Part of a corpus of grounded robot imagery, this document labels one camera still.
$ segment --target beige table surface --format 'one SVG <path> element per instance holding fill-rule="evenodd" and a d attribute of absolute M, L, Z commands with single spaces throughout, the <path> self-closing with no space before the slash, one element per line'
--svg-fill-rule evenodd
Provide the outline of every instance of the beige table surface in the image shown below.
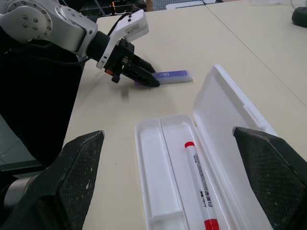
<path fill-rule="evenodd" d="M 276 114 L 280 127 L 274 128 L 307 160 L 307 29 L 292 23 L 289 3 L 251 6 L 241 1 L 208 8 L 300 101 L 298 110 L 283 105 Z"/>
<path fill-rule="evenodd" d="M 208 8 L 146 15 L 150 32 L 133 42 L 136 53 L 156 71 L 190 70 L 193 82 L 139 89 L 124 76 L 113 83 L 94 61 L 86 64 L 65 142 L 95 130 L 104 130 L 106 139 L 84 230 L 145 229 L 134 127 L 142 119 L 192 116 L 214 64 L 221 64 L 278 135 L 306 156 L 306 107 Z M 107 33 L 116 19 L 100 19 L 99 30 Z"/>

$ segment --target white marker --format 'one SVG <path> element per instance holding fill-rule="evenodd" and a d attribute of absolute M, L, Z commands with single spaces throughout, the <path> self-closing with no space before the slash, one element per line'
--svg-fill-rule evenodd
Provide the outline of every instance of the white marker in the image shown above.
<path fill-rule="evenodd" d="M 194 142 L 187 142 L 184 147 L 188 154 L 188 161 L 192 172 L 194 186 L 198 191 L 198 198 L 201 205 L 201 212 L 205 223 L 206 230 L 219 230 L 219 224 L 216 219 L 212 200 L 210 198 L 209 190 L 205 177 L 201 169 L 197 151 Z"/>

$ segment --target black cable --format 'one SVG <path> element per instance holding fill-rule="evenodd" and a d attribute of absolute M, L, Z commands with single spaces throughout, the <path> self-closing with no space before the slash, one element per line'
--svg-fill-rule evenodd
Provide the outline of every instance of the black cable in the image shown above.
<path fill-rule="evenodd" d="M 111 35 L 111 33 L 113 32 L 113 30 L 115 29 L 117 23 L 122 20 L 124 17 L 126 17 L 127 15 L 130 15 L 132 14 L 131 12 L 127 12 L 127 13 L 124 13 L 123 15 L 120 16 L 120 18 L 116 21 L 116 23 L 112 26 L 112 28 L 110 29 L 109 33 L 107 33 L 108 36 Z"/>
<path fill-rule="evenodd" d="M 61 65 L 61 66 L 80 66 L 82 64 L 84 64 L 85 62 L 87 62 L 89 59 L 91 59 L 90 57 L 87 57 L 86 59 L 79 61 L 79 62 L 62 62 L 62 61 L 57 61 L 57 60 L 53 60 L 53 59 L 49 59 L 47 57 L 38 57 L 38 56 L 28 56 L 25 55 L 23 56 L 23 58 L 30 58 L 30 59 L 36 59 L 39 61 L 47 61 L 56 65 Z"/>
<path fill-rule="evenodd" d="M 47 44 L 47 45 L 27 44 L 27 45 L 24 45 L 24 46 L 19 47 L 19 48 L 12 48 L 12 52 L 14 52 L 14 53 L 21 53 L 25 49 L 28 49 L 28 48 L 48 49 L 48 48 L 50 48 L 52 46 L 53 46 L 53 43 L 51 43 L 51 42 L 49 44 Z"/>

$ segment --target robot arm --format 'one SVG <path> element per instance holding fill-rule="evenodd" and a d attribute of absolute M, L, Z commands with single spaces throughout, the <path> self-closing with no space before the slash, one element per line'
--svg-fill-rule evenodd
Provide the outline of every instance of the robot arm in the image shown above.
<path fill-rule="evenodd" d="M 79 12 L 52 0 L 10 0 L 3 11 L 0 26 L 19 43 L 50 41 L 96 60 L 96 66 L 105 68 L 116 83 L 123 74 L 142 85 L 159 86 L 151 75 L 153 67 L 134 55 L 130 43 L 149 32 L 143 10 L 124 17 L 110 36 L 98 31 L 97 24 Z"/>

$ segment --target red marker tip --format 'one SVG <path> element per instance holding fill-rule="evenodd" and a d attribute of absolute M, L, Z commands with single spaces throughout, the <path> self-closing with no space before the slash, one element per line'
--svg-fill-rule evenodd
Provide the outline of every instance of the red marker tip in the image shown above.
<path fill-rule="evenodd" d="M 195 145 L 194 145 L 194 142 L 189 141 L 189 142 L 185 143 L 185 145 L 184 145 L 185 148 L 187 148 L 187 147 L 189 147 L 189 146 L 195 146 Z"/>
<path fill-rule="evenodd" d="M 217 222 L 217 219 L 208 219 L 205 220 L 205 228 L 206 230 L 219 230 L 219 223 Z"/>

